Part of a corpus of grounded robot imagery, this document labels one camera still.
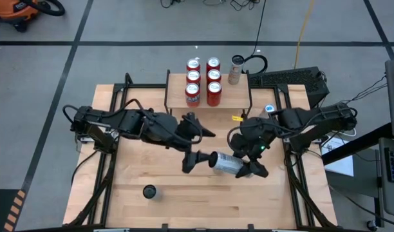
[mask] orange vacuum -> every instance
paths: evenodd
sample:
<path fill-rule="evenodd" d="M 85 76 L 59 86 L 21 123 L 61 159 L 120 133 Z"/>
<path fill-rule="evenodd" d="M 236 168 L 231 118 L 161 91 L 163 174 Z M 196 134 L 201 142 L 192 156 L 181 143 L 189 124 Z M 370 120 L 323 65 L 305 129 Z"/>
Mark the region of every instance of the orange vacuum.
<path fill-rule="evenodd" d="M 12 24 L 17 31 L 25 32 L 28 22 L 39 12 L 52 16 L 64 15 L 65 9 L 58 0 L 47 1 L 55 5 L 58 10 L 51 10 L 51 5 L 46 1 L 0 0 L 0 23 Z"/>

